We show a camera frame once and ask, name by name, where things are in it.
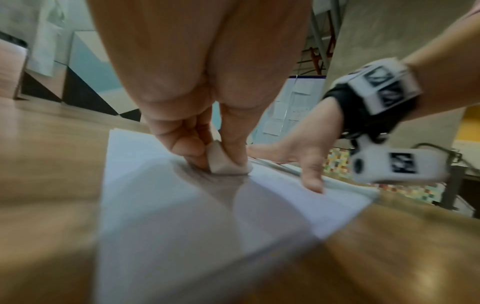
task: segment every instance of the wrist-mounted device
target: wrist-mounted device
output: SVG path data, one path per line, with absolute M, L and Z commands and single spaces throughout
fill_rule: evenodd
M 334 97 L 343 112 L 341 138 L 354 147 L 349 160 L 353 180 L 426 184 L 446 179 L 447 157 L 438 151 L 383 144 L 421 93 L 413 73 L 395 58 L 369 63 L 332 84 L 323 98 Z

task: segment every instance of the metal pole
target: metal pole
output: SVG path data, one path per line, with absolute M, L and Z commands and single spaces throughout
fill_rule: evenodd
M 335 39 L 339 39 L 340 27 L 342 26 L 342 18 L 340 16 L 340 3 L 339 0 L 330 0 L 331 6 L 331 19 L 333 23 L 333 32 L 335 33 Z
M 313 32 L 313 38 L 315 39 L 316 46 L 318 47 L 318 52 L 320 53 L 321 60 L 325 65 L 325 69 L 328 72 L 330 68 L 329 59 L 327 58 L 327 51 L 322 43 L 322 35 L 320 34 L 319 25 L 315 18 L 315 13 L 313 10 L 310 11 L 310 27 Z

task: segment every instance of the table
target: table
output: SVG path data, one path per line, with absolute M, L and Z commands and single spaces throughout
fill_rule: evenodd
M 0 302 L 88 302 L 109 130 L 146 125 L 0 99 Z M 480 222 L 382 192 L 238 303 L 474 303 Z

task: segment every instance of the forearm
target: forearm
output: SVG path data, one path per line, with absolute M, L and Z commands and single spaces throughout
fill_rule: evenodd
M 423 90 L 407 119 L 480 102 L 480 14 L 458 21 L 403 62 Z

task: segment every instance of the cable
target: cable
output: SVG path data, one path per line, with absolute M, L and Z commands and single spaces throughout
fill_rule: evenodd
M 458 157 L 458 162 L 464 163 L 471 171 L 473 171 L 475 174 L 480 176 L 480 170 L 477 169 L 472 163 L 470 163 L 466 159 L 463 159 L 461 153 L 458 153 L 458 152 L 455 152 L 455 151 L 452 151 L 452 150 L 449 150 L 447 148 L 444 148 L 444 147 L 441 147 L 441 146 L 438 146 L 438 145 L 435 145 L 435 144 L 431 144 L 431 143 L 418 143 L 416 145 L 413 145 L 412 149 L 418 149 L 419 147 L 432 147 L 432 148 L 438 149 L 440 151 L 444 151 L 445 153 L 448 154 L 448 164 L 451 164 L 452 161 L 456 157 Z

